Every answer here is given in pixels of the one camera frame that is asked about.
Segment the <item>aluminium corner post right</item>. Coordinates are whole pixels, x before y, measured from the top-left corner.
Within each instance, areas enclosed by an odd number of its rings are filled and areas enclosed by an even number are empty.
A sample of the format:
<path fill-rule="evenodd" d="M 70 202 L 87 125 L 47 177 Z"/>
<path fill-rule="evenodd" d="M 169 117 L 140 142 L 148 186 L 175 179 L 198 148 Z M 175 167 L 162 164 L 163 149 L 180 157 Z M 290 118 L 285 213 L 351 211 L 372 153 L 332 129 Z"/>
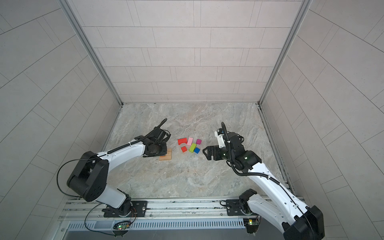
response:
<path fill-rule="evenodd" d="M 299 11 L 298 11 L 298 14 L 297 16 L 295 17 L 294 19 L 294 22 L 293 22 L 293 25 L 289 31 L 289 34 L 284 42 L 284 45 L 283 45 L 283 48 L 279 54 L 279 57 L 277 59 L 277 62 L 271 72 L 271 75 L 269 77 L 269 80 L 267 82 L 267 85 L 266 85 L 266 88 L 264 89 L 263 93 L 262 93 L 262 96 L 261 96 L 261 99 L 260 101 L 258 102 L 259 106 L 261 106 L 264 101 L 266 100 L 267 98 L 267 95 L 268 95 L 268 92 L 270 91 L 271 87 L 272 87 L 272 84 L 279 72 L 279 69 L 281 68 L 283 62 L 284 62 L 284 59 L 285 57 L 287 56 L 288 54 L 288 51 L 295 39 L 295 36 L 297 35 L 298 33 L 298 30 L 309 10 L 309 7 L 310 7 L 310 4 L 311 4 L 311 0 L 304 0 L 302 1 L 301 3 L 301 6 L 299 8 Z"/>

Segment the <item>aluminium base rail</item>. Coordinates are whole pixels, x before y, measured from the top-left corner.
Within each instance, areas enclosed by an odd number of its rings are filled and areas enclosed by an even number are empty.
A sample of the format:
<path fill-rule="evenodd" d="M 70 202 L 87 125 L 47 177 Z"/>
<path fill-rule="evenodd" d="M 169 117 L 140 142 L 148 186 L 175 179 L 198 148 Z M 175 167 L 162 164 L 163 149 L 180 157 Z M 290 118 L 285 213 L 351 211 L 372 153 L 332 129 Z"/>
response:
<path fill-rule="evenodd" d="M 66 202 L 58 221 L 62 231 L 92 231 L 122 235 L 138 230 L 246 229 L 253 233 L 259 226 L 244 226 L 243 219 L 262 217 L 245 214 L 239 199 L 228 198 L 168 198 L 133 199 L 133 212 L 126 217 L 105 217 L 107 206 L 80 200 Z M 122 221 L 131 221 L 125 231 L 113 230 Z"/>

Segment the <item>left circuit board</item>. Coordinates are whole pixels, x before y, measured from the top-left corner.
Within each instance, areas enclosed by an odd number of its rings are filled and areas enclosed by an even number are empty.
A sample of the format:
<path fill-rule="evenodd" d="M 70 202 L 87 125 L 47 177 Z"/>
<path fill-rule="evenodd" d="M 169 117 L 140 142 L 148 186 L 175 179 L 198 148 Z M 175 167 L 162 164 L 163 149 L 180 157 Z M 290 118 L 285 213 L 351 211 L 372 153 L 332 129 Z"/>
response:
<path fill-rule="evenodd" d="M 118 222 L 113 226 L 113 230 L 116 231 L 125 231 L 127 230 L 131 225 L 131 221 L 122 221 Z"/>

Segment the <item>green wood block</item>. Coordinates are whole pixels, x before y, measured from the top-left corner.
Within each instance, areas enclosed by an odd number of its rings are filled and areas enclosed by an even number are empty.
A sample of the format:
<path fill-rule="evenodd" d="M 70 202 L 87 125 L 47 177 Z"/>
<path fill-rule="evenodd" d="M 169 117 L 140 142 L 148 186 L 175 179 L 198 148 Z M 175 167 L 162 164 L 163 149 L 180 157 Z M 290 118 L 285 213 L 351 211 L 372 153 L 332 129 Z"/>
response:
<path fill-rule="evenodd" d="M 197 144 L 196 143 L 192 143 L 190 148 L 189 148 L 189 152 L 193 153 L 195 148 L 196 148 Z"/>

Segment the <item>aluminium corner post left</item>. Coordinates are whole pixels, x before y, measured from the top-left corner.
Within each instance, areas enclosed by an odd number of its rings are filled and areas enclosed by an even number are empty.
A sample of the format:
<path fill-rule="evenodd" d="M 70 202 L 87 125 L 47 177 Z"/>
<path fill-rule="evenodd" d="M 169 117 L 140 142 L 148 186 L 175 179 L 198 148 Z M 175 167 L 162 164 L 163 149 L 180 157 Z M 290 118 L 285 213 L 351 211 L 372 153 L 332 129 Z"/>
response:
<path fill-rule="evenodd" d="M 124 103 L 120 99 L 120 96 L 118 92 L 116 91 L 115 87 L 113 86 L 111 79 L 109 78 L 107 72 L 105 71 L 105 68 L 102 66 L 102 63 L 97 56 L 94 48 L 92 47 L 90 41 L 88 40 L 82 26 L 80 25 L 79 21 L 77 20 L 73 10 L 71 9 L 68 1 L 66 0 L 58 0 L 58 4 L 62 8 L 66 18 L 68 19 L 70 25 L 74 29 L 75 33 L 77 34 L 81 44 L 87 51 L 91 61 L 93 62 L 94 66 L 98 70 L 99 74 L 101 75 L 102 79 L 105 81 L 109 89 L 111 90 L 112 94 L 114 95 L 115 99 L 119 103 L 119 105 L 122 107 Z"/>

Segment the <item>pink wood block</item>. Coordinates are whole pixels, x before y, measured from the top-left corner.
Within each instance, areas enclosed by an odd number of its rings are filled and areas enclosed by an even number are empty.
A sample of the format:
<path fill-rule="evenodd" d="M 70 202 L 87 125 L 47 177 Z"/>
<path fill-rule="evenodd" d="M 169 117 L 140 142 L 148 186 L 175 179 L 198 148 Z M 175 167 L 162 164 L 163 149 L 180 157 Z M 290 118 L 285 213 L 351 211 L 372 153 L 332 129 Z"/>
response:
<path fill-rule="evenodd" d="M 187 145 L 188 145 L 188 146 L 191 146 L 192 143 L 193 143 L 193 138 L 188 138 Z"/>

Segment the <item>aluminium corner post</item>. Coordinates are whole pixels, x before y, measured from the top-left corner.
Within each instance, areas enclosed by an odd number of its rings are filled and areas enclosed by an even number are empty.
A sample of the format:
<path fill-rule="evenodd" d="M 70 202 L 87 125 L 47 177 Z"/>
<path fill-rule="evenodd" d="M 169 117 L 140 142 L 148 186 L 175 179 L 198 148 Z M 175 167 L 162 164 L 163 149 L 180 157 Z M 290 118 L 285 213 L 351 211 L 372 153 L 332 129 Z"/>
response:
<path fill-rule="evenodd" d="M 301 3 L 301 6 L 299 8 L 299 11 L 298 11 L 298 14 L 297 16 L 295 17 L 294 19 L 294 22 L 293 22 L 293 25 L 289 31 L 289 34 L 284 42 L 284 45 L 283 45 L 283 48 L 279 54 L 279 57 L 277 59 L 277 62 L 271 72 L 271 75 L 269 77 L 269 80 L 267 82 L 267 85 L 266 85 L 266 88 L 264 89 L 263 93 L 262 93 L 262 96 L 261 96 L 261 99 L 260 101 L 258 102 L 259 106 L 261 106 L 264 101 L 266 100 L 267 98 L 267 95 L 268 95 L 268 92 L 270 91 L 271 87 L 272 87 L 272 84 L 279 72 L 279 69 L 281 68 L 283 62 L 284 62 L 284 59 L 285 57 L 287 56 L 288 54 L 288 51 L 295 39 L 295 36 L 297 35 L 298 33 L 298 30 L 309 10 L 309 7 L 310 7 L 310 4 L 311 4 L 311 0 L 304 0 L 302 1 Z"/>
<path fill-rule="evenodd" d="M 93 62 L 94 66 L 98 70 L 99 74 L 101 75 L 102 79 L 105 81 L 109 89 L 111 90 L 112 94 L 114 95 L 115 99 L 119 103 L 119 105 L 122 107 L 124 103 L 120 99 L 120 96 L 118 92 L 116 91 L 115 87 L 113 86 L 111 79 L 109 78 L 107 72 L 105 71 L 105 68 L 102 66 L 102 63 L 97 56 L 94 48 L 92 47 L 90 41 L 88 40 L 82 26 L 80 25 L 79 21 L 77 20 L 73 10 L 71 9 L 68 1 L 66 0 L 58 0 L 58 4 L 62 8 L 66 18 L 68 19 L 70 25 L 74 29 L 75 33 L 77 34 L 81 44 L 87 51 L 91 61 Z"/>

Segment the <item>right circuit board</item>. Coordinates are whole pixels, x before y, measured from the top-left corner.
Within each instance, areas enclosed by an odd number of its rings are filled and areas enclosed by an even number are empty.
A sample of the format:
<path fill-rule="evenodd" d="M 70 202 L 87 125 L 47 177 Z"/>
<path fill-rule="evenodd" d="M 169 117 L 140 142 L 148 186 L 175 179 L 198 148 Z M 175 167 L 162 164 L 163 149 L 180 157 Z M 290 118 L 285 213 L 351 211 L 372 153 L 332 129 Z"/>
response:
<path fill-rule="evenodd" d="M 260 220 L 258 218 L 252 218 L 252 219 L 243 219 L 244 220 L 244 226 L 250 227 L 250 226 L 259 226 Z"/>

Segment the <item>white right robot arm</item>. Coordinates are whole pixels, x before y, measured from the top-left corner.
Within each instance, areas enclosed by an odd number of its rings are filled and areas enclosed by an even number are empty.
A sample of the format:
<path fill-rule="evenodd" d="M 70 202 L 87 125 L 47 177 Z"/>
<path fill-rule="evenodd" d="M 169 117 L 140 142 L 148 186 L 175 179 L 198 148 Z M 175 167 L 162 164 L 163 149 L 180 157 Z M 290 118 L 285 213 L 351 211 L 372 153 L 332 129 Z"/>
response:
<path fill-rule="evenodd" d="M 268 203 L 256 191 L 249 189 L 240 195 L 245 214 L 257 214 L 283 233 L 286 240 L 322 240 L 325 237 L 324 215 L 309 207 L 278 181 L 261 158 L 246 151 L 244 138 L 220 128 L 215 131 L 216 146 L 203 149 L 207 160 L 225 160 L 240 177 L 248 177 L 271 199 Z"/>

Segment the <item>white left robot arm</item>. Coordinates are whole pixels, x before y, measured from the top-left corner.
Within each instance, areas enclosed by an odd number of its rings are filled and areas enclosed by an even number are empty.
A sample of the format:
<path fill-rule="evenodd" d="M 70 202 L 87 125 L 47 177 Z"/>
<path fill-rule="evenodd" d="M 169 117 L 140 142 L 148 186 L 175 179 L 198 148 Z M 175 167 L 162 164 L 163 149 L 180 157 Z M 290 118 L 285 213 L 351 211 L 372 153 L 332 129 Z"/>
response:
<path fill-rule="evenodd" d="M 109 172 L 136 157 L 162 157 L 167 154 L 167 142 L 171 134 L 155 127 L 145 136 L 107 152 L 82 155 L 67 180 L 67 186 L 87 202 L 105 204 L 105 217 L 126 217 L 133 212 L 131 197 L 107 184 Z"/>

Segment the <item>red arch wood block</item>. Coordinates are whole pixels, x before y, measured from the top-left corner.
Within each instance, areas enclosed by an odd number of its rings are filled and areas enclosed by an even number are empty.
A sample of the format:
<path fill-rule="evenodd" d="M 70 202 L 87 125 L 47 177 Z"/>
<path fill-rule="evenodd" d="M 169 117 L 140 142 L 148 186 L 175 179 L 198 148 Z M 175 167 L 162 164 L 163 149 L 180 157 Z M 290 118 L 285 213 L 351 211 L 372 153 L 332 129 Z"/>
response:
<path fill-rule="evenodd" d="M 187 144 L 187 143 L 188 143 L 187 138 L 178 139 L 178 145 Z"/>

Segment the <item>circuit board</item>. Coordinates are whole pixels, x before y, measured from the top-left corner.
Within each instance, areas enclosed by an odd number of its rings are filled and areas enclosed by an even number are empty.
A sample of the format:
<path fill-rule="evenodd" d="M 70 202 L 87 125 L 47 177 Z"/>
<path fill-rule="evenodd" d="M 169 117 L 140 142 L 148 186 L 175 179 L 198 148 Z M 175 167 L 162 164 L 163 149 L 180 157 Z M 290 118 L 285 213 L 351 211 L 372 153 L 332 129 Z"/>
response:
<path fill-rule="evenodd" d="M 252 218 L 252 219 L 243 219 L 244 220 L 244 226 L 250 227 L 250 226 L 259 226 L 260 220 L 258 218 Z"/>
<path fill-rule="evenodd" d="M 127 230 L 131 225 L 131 221 L 122 221 L 118 222 L 113 226 L 113 230 L 116 231 L 125 231 Z"/>

